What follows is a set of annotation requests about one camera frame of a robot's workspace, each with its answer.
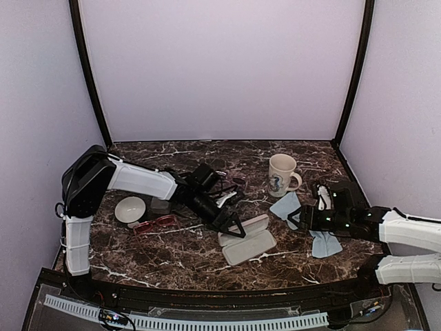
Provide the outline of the pink glasses case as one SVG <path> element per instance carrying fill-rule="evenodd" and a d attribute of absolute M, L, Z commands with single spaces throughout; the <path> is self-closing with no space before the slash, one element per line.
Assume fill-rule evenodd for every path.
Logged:
<path fill-rule="evenodd" d="M 242 223 L 245 237 L 218 233 L 223 256 L 230 266 L 242 264 L 276 247 L 276 240 L 268 230 L 269 216 L 261 214 Z"/>

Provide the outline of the light blue cleaning cloth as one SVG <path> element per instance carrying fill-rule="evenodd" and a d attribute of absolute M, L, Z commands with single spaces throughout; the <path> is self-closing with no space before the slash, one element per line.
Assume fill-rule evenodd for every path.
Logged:
<path fill-rule="evenodd" d="M 313 237 L 311 254 L 317 259 L 324 259 L 342 252 L 339 240 L 328 232 L 309 231 Z"/>

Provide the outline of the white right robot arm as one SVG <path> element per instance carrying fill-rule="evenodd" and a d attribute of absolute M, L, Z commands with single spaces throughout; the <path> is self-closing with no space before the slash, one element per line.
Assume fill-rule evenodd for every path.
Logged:
<path fill-rule="evenodd" d="M 316 205 L 300 206 L 287 216 L 298 229 L 341 232 L 352 239 L 427 250 L 425 255 L 407 257 L 371 256 L 351 285 L 356 298 L 368 298 L 378 284 L 440 284 L 440 220 L 405 214 L 397 208 L 370 207 L 350 181 L 317 181 L 313 196 Z"/>

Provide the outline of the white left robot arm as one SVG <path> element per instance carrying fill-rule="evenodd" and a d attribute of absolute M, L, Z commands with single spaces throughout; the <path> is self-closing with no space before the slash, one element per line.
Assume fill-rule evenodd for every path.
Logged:
<path fill-rule="evenodd" d="M 206 163 L 178 173 L 145 168 L 122 160 L 100 145 L 88 148 L 63 174 L 61 218 L 65 226 L 65 269 L 73 278 L 70 289 L 83 301 L 97 295 L 90 271 L 90 228 L 103 198 L 111 190 L 142 194 L 189 208 L 215 232 L 243 238 L 245 229 L 236 212 L 219 206 L 210 190 L 220 176 Z"/>

